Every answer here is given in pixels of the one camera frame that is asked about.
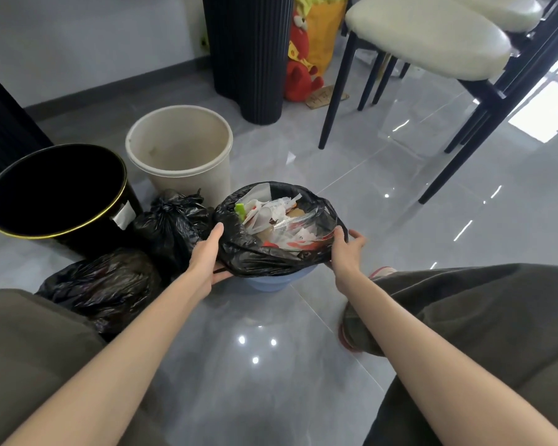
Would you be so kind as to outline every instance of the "gold rim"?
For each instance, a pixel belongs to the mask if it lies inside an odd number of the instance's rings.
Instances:
[[[69,145],[74,145],[74,144],[59,144],[59,145],[54,146],[54,147],[62,147],[62,146],[69,146]],[[88,145],[88,146],[95,146],[95,147],[102,147],[102,146],[97,146],[97,145],[94,145],[94,144],[85,144],[85,145]],[[83,224],[81,224],[81,225],[77,225],[76,227],[72,227],[72,228],[70,228],[70,229],[68,229],[68,230],[61,231],[61,232],[58,232],[58,233],[52,233],[52,234],[49,234],[49,235],[44,235],[44,236],[22,236],[22,235],[15,235],[15,234],[13,234],[13,233],[9,233],[9,232],[6,232],[6,231],[1,230],[1,229],[0,229],[0,233],[2,233],[3,235],[6,235],[6,236],[10,236],[11,238],[19,238],[19,239],[50,239],[50,238],[56,238],[56,237],[58,237],[58,236],[65,235],[65,234],[67,234],[67,233],[70,233],[70,232],[73,232],[73,231],[75,231],[75,230],[78,230],[78,229],[80,229],[80,228],[82,228],[82,227],[84,227],[84,226],[87,226],[87,225],[91,224],[92,222],[95,222],[97,219],[99,219],[101,216],[103,216],[103,215],[104,215],[105,213],[107,213],[108,211],[110,211],[110,210],[112,209],[112,207],[113,207],[114,205],[116,205],[116,203],[120,200],[120,197],[122,197],[122,194],[124,193],[124,190],[126,189],[126,184],[128,183],[128,181],[127,181],[127,175],[126,175],[126,164],[124,164],[124,161],[122,160],[122,157],[120,157],[120,156],[118,155],[118,153],[116,153],[116,152],[114,152],[114,151],[111,151],[111,150],[109,150],[109,149],[105,149],[105,150],[110,151],[111,153],[113,153],[113,154],[118,158],[118,160],[120,161],[120,164],[122,164],[122,170],[124,171],[124,184],[122,185],[122,188],[120,189],[120,192],[118,193],[118,195],[116,195],[116,198],[113,200],[113,202],[111,202],[111,204],[110,204],[105,210],[101,211],[97,216],[95,216],[95,217],[89,219],[87,222],[85,222],[85,223],[83,223]]]

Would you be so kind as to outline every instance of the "stuffed toy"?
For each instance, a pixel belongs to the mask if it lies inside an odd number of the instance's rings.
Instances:
[[[310,50],[308,42],[308,24],[298,14],[293,14],[293,22],[289,34],[289,49],[287,55],[287,79],[285,82],[285,98],[291,102],[305,102],[312,92],[324,85],[321,77],[312,79],[318,72],[306,58]]]

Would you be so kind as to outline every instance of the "baseboard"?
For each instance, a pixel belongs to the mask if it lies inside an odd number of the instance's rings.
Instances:
[[[54,98],[46,102],[32,104],[25,111],[33,120],[54,117],[66,111],[73,111],[90,104],[104,102],[105,100],[120,96],[126,92],[142,89],[150,85],[161,84],[175,78],[183,77],[210,67],[210,56],[181,62],[163,69],[136,75],[124,80],[110,82],[102,86],[92,87],[81,92]]]

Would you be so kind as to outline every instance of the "person's left hand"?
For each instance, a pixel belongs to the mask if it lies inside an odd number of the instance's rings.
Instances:
[[[231,277],[229,271],[213,273],[216,270],[223,269],[223,265],[216,263],[217,251],[219,250],[219,239],[223,234],[223,224],[219,222],[211,231],[206,241],[199,241],[190,258],[187,273],[194,276],[197,281],[198,288],[195,296],[200,300],[204,299],[209,293],[211,287],[226,278]]]

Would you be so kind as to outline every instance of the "white cushioned seat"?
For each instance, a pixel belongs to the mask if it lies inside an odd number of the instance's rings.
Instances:
[[[537,0],[454,0],[482,14],[510,33],[526,33],[542,19],[543,6]]]
[[[458,80],[497,77],[511,55],[501,29],[453,0],[360,0],[345,22],[381,50]]]

